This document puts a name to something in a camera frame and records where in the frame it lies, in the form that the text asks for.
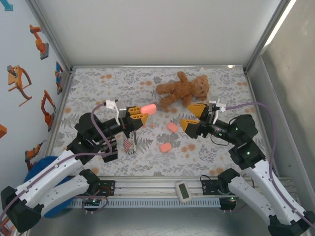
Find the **orange foam earplug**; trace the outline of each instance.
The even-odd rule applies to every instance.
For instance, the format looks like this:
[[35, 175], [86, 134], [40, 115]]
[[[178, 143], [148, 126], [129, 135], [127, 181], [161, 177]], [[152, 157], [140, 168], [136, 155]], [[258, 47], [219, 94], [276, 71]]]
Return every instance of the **orange foam earplug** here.
[[144, 107], [141, 107], [140, 113], [141, 114], [148, 114], [153, 115], [157, 111], [157, 106], [155, 104], [150, 104]]
[[178, 130], [178, 126], [176, 124], [174, 124], [173, 122], [170, 122], [167, 125], [167, 128], [172, 131], [173, 133], [175, 133]]
[[166, 144], [162, 144], [161, 146], [159, 146], [159, 149], [161, 150], [161, 152], [168, 152], [172, 150], [172, 145], [170, 143], [166, 143]]

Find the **white wall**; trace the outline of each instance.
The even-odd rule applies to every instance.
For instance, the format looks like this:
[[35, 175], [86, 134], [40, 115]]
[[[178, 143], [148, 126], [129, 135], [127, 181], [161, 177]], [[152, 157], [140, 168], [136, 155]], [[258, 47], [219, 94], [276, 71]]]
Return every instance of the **white wall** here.
[[[25, 151], [31, 150], [44, 139], [48, 140], [47, 124], [41, 111], [44, 89], [49, 92], [55, 105], [61, 101], [62, 93], [57, 95], [55, 67], [58, 61], [53, 49], [49, 47], [49, 57], [41, 60], [35, 45], [35, 37], [29, 25], [38, 26], [25, 1], [10, 0], [13, 11], [5, 12], [0, 5], [0, 124], [7, 128], [7, 134], [0, 138], [0, 191], [8, 185], [16, 187], [24, 180], [28, 170]], [[43, 42], [47, 39], [39, 33]], [[7, 66], [20, 65], [31, 78], [32, 85], [25, 89], [32, 99], [19, 107], [24, 101], [17, 89], [8, 91]], [[23, 85], [27, 84], [22, 76]], [[46, 110], [53, 112], [46, 102]], [[45, 153], [47, 142], [42, 146], [40, 158]]]
[[246, 65], [280, 0], [36, 0], [72, 65]]
[[314, 12], [314, 0], [297, 0], [263, 54], [274, 90], [313, 189], [315, 189]]

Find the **brown teddy bear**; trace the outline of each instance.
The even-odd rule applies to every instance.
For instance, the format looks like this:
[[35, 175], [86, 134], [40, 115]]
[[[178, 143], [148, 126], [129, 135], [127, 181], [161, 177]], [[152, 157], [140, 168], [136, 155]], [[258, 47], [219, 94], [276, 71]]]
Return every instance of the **brown teddy bear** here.
[[183, 99], [183, 105], [188, 106], [192, 97], [197, 97], [198, 100], [207, 100], [209, 91], [208, 77], [206, 75], [197, 76], [193, 81], [189, 82], [186, 74], [183, 71], [177, 72], [180, 81], [170, 84], [158, 85], [156, 90], [159, 95], [170, 93], [159, 102], [162, 109], [168, 108], [172, 103]]

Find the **teddy bear head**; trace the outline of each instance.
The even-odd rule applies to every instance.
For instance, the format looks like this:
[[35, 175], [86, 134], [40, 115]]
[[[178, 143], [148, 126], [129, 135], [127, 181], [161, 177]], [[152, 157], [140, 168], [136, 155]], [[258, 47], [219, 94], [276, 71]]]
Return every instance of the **teddy bear head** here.
[[206, 75], [197, 76], [191, 83], [192, 94], [195, 97], [207, 97], [210, 86]]

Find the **small display device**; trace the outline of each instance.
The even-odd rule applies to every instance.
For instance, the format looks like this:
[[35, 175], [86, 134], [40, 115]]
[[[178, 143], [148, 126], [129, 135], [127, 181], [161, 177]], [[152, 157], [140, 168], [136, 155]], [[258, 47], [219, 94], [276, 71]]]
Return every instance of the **small display device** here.
[[186, 203], [192, 200], [191, 193], [188, 189], [188, 184], [185, 181], [180, 181], [175, 184], [175, 189], [179, 200]]

